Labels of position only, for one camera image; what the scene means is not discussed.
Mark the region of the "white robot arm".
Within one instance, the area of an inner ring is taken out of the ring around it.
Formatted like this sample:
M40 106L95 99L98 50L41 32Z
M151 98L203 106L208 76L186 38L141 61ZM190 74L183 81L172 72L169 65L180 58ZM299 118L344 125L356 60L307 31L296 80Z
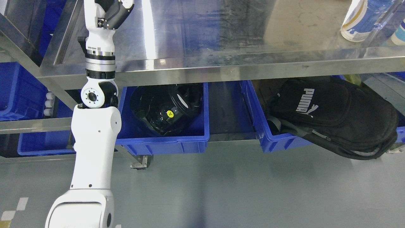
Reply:
M114 197L110 189L113 153L122 119L113 35L130 15L133 0L85 0L87 37L78 41L85 54L87 83L73 109L75 167L70 188L58 197L46 228L111 228Z

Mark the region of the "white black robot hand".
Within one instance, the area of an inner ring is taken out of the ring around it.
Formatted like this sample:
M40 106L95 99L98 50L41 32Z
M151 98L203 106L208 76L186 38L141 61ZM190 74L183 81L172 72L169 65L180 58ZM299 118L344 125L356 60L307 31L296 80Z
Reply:
M113 35L134 7L134 0L84 0L87 36L78 42L86 58L114 59Z

